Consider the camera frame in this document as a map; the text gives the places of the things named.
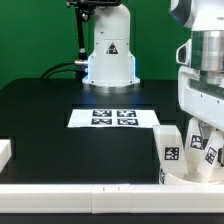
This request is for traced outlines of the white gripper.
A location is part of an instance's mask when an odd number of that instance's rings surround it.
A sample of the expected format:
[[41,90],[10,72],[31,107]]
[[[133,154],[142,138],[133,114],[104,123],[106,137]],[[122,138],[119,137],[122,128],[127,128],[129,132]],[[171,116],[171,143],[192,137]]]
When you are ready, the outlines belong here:
[[198,128],[205,147],[213,127],[224,132],[224,100],[195,90],[191,81],[198,81],[200,72],[181,66],[178,72],[178,100],[181,109],[198,118]]

